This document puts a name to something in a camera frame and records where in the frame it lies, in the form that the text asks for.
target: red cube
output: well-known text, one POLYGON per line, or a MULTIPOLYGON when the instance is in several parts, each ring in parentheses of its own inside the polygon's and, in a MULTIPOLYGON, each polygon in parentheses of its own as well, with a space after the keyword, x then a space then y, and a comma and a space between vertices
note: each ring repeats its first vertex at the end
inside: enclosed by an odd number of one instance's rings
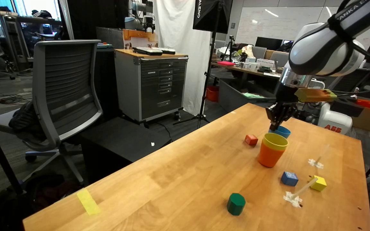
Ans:
POLYGON ((246 135, 245 136, 245 142, 248 145, 253 145, 255 146, 258 143, 258 138, 254 135, 246 135))

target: yellow tape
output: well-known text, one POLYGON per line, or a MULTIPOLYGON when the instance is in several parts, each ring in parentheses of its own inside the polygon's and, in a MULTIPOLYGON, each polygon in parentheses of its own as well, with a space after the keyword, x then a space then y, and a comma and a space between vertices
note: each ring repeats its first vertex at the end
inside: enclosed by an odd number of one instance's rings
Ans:
POLYGON ((101 210, 91 194, 86 189, 79 190, 76 195, 89 215, 100 213, 101 210))

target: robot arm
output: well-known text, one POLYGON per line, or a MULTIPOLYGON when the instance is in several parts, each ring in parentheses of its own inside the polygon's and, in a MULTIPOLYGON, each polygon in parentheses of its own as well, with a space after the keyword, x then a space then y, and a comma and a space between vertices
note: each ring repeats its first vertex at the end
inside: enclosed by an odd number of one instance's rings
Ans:
POLYGON ((307 88, 313 75, 343 76, 355 71, 364 54, 353 49, 354 39, 370 29, 370 0, 358 0, 326 23, 305 25, 295 39, 276 90, 276 103, 266 108, 271 130, 296 111, 298 88, 307 88))

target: red object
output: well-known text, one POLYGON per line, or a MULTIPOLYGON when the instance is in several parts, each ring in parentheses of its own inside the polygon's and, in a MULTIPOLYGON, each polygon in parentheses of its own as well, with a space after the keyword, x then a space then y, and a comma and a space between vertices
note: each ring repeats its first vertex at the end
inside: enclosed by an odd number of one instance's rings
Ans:
POLYGON ((207 86, 207 99, 212 102, 218 102, 219 87, 207 86))
POLYGON ((228 62, 228 61, 219 61, 218 64, 222 66, 234 66, 235 65, 235 63, 228 62))
POLYGON ((279 161, 279 158, 281 158, 284 152, 285 150, 273 150, 262 142, 260 153, 258 155, 258 162, 265 167, 272 168, 275 166, 276 162, 279 161))
POLYGON ((370 100, 358 99, 357 104, 363 107, 370 108, 370 100))
POLYGON ((245 136, 245 142, 248 144, 248 145, 256 145, 258 143, 258 138, 254 135, 246 135, 245 136))

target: blue cube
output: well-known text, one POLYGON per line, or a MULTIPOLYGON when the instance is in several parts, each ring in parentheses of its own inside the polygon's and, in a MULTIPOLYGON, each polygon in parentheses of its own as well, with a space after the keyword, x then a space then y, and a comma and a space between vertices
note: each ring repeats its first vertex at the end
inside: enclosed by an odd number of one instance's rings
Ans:
POLYGON ((281 177, 282 183, 289 185, 289 186, 295 186, 298 183, 298 177, 294 173, 290 172, 284 172, 281 177))

